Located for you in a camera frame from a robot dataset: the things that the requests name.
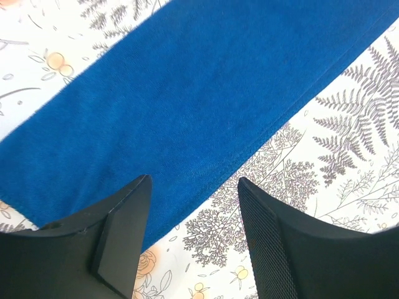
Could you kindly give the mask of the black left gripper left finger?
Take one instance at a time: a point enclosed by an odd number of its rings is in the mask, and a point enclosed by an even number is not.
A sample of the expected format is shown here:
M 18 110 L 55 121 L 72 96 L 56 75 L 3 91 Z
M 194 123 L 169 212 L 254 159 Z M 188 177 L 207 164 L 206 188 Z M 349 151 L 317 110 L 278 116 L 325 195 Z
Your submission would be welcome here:
M 131 298 L 151 190 L 142 175 L 41 229 L 1 234 L 1 297 Z

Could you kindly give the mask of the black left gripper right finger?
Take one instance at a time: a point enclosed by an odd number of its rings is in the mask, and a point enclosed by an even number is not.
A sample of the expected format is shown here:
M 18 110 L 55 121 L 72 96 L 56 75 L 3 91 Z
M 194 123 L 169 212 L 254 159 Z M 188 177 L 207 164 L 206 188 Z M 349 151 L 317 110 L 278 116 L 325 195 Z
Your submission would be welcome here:
M 398 229 L 367 234 L 311 217 L 238 182 L 259 298 L 397 298 Z

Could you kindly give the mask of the blue towel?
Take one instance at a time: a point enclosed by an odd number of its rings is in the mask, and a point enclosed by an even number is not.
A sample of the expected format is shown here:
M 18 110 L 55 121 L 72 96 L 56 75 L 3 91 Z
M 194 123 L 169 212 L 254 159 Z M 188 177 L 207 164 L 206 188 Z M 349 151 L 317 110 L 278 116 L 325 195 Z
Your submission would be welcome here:
M 42 226 L 147 174 L 147 249 L 397 17 L 397 1 L 171 1 L 1 142 L 1 198 Z

